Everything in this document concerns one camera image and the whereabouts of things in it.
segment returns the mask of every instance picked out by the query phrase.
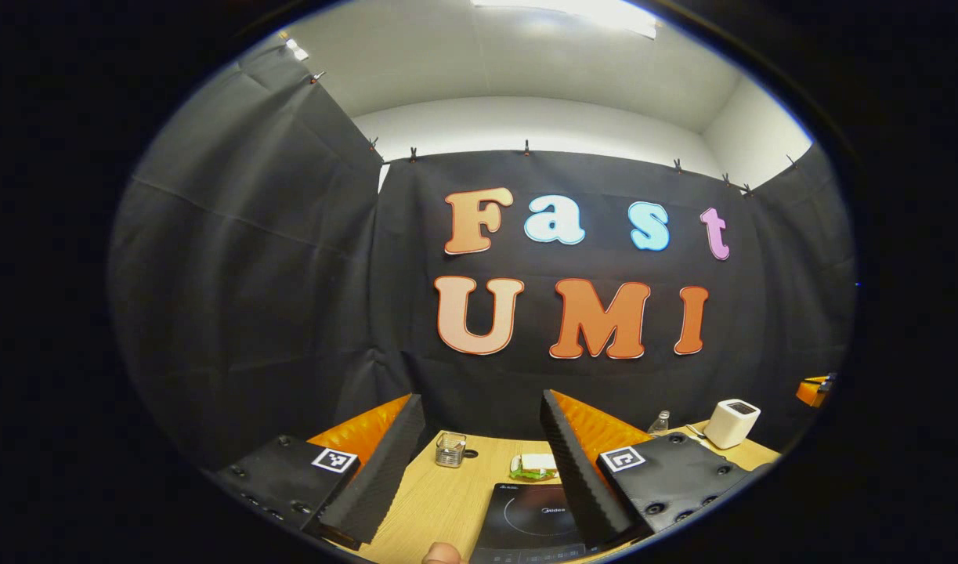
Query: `plastic bottle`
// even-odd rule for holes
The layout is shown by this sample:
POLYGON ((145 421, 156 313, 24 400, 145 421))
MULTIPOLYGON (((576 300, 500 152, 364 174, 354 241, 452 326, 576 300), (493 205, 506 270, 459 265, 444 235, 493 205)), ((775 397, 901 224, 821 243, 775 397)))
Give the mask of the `plastic bottle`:
POLYGON ((660 417, 656 418, 656 421, 653 422, 653 425, 649 426, 647 433, 652 436, 660 436, 670 429, 670 411, 664 410, 660 412, 660 417))

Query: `blue letter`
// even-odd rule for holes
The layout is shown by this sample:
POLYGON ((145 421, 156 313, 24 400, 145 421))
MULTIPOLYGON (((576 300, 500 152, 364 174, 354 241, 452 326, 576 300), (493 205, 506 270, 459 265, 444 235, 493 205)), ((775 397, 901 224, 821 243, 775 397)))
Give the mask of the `blue letter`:
POLYGON ((576 245, 587 236, 580 229, 580 207, 565 196, 535 197, 531 201, 532 212, 524 224, 524 233, 539 243, 561 240, 566 245, 576 245), (544 211, 551 206, 554 211, 544 211))
POLYGON ((669 245, 668 217, 660 204, 636 202, 628 207, 628 218, 636 228, 632 230, 632 243, 640 250, 662 251, 669 245))

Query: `orange letter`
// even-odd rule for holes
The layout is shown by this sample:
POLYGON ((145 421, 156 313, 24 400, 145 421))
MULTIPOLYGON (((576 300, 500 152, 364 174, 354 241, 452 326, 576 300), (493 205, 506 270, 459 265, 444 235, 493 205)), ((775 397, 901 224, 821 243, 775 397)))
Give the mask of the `orange letter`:
POLYGON ((589 280, 567 278, 555 285, 562 294, 562 329, 559 342, 548 353, 556 358, 579 358, 583 347, 578 342, 580 331, 590 349, 597 356, 614 333, 614 343, 607 349, 611 358, 639 358, 646 349, 642 346, 642 312, 649 297, 649 286, 627 282, 618 288, 607 311, 589 280))
POLYGON ((489 249, 490 240, 482 236, 482 225, 490 233, 500 229, 500 207, 495 203, 510 206, 514 195, 506 188, 475 190, 475 192, 457 192, 444 197, 450 204, 450 240, 443 245, 443 252, 449 255, 478 253, 489 249), (485 208, 479 210, 479 204, 488 201, 485 208))
POLYGON ((493 328, 486 336, 468 332, 468 294, 475 290, 475 280, 464 276, 442 276, 433 281, 440 293, 436 307, 436 332, 440 340, 460 353, 492 354, 503 350, 514 336, 514 307, 517 294, 524 291, 524 282, 513 278, 493 278, 486 288, 493 294, 493 328))
POLYGON ((701 313, 708 299, 708 290, 701 286, 688 286, 680 291, 684 302, 684 321, 680 327, 680 340, 673 346, 677 354, 694 354, 701 350, 701 313))

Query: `white wall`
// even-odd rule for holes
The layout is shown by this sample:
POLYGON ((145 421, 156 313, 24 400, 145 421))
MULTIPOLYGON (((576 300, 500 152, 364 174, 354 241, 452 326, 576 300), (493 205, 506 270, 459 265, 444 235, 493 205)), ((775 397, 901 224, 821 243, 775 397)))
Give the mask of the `white wall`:
POLYGON ((745 76, 703 138, 729 182, 751 189, 789 168, 789 157, 797 160, 812 144, 791 114, 745 76))
POLYGON ((353 118, 368 139, 378 138, 386 160, 471 150, 531 150, 604 154, 722 178, 698 133, 628 111, 536 97, 472 97, 415 103, 353 118))

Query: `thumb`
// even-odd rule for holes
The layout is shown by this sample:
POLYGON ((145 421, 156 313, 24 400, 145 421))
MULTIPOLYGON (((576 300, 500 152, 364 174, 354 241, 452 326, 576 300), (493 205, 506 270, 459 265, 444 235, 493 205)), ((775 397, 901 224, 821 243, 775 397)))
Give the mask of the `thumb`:
POLYGON ((448 543, 433 543, 426 556, 422 557, 424 564, 468 564, 461 559, 461 553, 448 543))

